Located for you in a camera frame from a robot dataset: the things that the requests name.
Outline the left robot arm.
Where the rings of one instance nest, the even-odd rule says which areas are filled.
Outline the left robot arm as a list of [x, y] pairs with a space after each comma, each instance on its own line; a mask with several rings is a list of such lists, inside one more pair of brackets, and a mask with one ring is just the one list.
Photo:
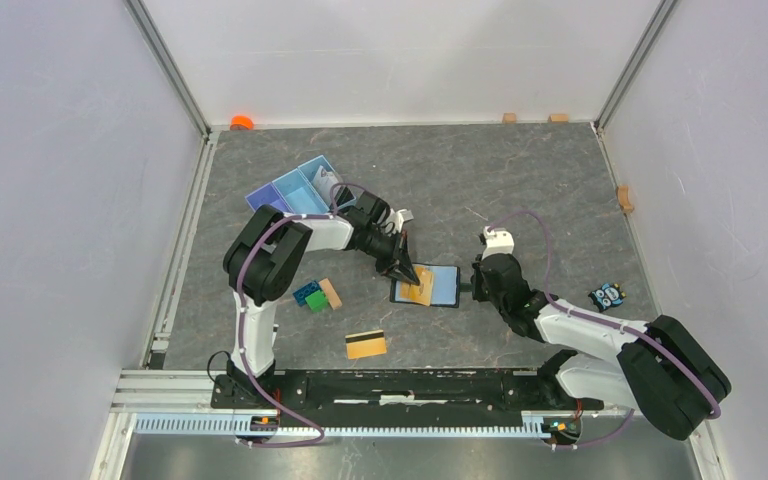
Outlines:
[[259, 207], [223, 259], [235, 302], [231, 362], [242, 372], [235, 392], [250, 407], [274, 394], [273, 327], [277, 301], [289, 290], [308, 252], [359, 251], [375, 260], [376, 272], [418, 285], [410, 259], [404, 212], [369, 192], [324, 214], [285, 213]]

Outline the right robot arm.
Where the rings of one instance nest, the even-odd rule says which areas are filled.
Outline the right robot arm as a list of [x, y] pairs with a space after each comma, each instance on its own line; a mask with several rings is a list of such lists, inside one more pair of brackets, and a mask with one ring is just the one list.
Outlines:
[[678, 319], [578, 310], [531, 288], [511, 254], [478, 255], [472, 267], [475, 300], [490, 303], [515, 334], [563, 347], [541, 369], [537, 392], [545, 405], [562, 408], [574, 398], [616, 404], [676, 440], [720, 415], [731, 381]]

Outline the gold credit card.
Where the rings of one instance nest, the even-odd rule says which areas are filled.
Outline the gold credit card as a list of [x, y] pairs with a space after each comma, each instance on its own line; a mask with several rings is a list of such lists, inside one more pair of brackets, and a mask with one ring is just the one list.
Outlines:
[[387, 343], [382, 330], [350, 334], [345, 337], [349, 360], [357, 360], [387, 353]]

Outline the black card holder wallet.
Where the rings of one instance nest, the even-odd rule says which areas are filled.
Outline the black card holder wallet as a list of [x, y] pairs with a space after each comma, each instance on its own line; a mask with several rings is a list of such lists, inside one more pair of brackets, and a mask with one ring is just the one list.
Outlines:
[[[462, 278], [461, 269], [457, 266], [417, 264], [426, 266], [434, 273], [432, 304], [424, 307], [457, 308], [462, 293], [468, 293], [471, 284]], [[398, 288], [403, 282], [392, 281], [389, 301], [391, 303], [411, 304], [399, 298]]]

